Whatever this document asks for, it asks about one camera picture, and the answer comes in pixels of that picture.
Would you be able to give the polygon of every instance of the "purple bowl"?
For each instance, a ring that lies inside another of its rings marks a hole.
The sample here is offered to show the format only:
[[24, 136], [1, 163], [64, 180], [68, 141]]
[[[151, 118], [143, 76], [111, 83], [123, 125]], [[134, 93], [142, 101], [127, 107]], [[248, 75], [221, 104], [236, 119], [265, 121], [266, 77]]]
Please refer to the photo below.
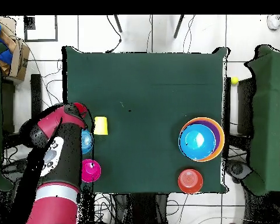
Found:
[[198, 120], [194, 123], [191, 123], [190, 125], [193, 125], [193, 124], [202, 124], [202, 125], [205, 125], [206, 127], [208, 127], [209, 129], [211, 129], [211, 131], [213, 132], [215, 139], [216, 139], [215, 149], [213, 150], [213, 151], [215, 151], [218, 148], [219, 143], [220, 143], [220, 132], [218, 131], [218, 129], [211, 122], [208, 122], [208, 121]]

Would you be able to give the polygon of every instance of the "yellow cup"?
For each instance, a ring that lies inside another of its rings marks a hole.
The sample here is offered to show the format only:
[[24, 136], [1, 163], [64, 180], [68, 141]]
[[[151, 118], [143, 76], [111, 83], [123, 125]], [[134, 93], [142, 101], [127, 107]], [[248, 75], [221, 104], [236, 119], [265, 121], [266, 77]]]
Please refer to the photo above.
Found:
[[95, 135], [108, 135], [108, 126], [106, 117], [94, 118], [94, 134]]

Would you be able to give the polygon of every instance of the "yellow ball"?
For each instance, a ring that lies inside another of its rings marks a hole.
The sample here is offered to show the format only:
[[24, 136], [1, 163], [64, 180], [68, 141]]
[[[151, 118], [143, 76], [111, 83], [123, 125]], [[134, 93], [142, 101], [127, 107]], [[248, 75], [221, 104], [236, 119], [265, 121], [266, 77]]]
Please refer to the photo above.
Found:
[[239, 79], [237, 77], [232, 77], [231, 78], [231, 84], [237, 84], [239, 82]]

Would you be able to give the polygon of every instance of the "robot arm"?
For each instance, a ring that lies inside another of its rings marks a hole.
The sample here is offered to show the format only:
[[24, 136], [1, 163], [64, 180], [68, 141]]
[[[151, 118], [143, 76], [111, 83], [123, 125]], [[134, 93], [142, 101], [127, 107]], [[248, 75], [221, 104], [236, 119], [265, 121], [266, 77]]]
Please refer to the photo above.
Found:
[[23, 125], [20, 135], [34, 148], [12, 206], [13, 224], [76, 224], [85, 128], [74, 104], [53, 106]]

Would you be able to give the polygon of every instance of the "orange bowl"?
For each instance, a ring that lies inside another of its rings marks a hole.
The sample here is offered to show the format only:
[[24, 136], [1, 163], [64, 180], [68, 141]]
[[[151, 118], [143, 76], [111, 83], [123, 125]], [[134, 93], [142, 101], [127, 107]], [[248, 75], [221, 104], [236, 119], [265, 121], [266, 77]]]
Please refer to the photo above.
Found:
[[200, 159], [200, 160], [195, 160], [196, 162], [207, 162], [207, 161], [212, 160], [213, 158], [217, 157], [221, 153], [221, 151], [222, 151], [222, 149], [224, 147], [225, 136], [224, 136], [224, 132], [223, 132], [222, 127], [215, 120], [212, 120], [211, 118], [206, 118], [206, 117], [193, 118], [192, 120], [190, 120], [188, 123], [186, 123], [184, 125], [184, 127], [181, 129], [180, 132], [182, 132], [188, 125], [193, 124], [193, 123], [195, 123], [197, 121], [207, 121], [207, 122], [210, 122], [211, 124], [213, 124], [218, 129], [219, 134], [220, 134], [220, 142], [219, 142], [219, 145], [218, 145], [217, 149], [215, 149], [206, 158], [203, 158], [203, 159]]

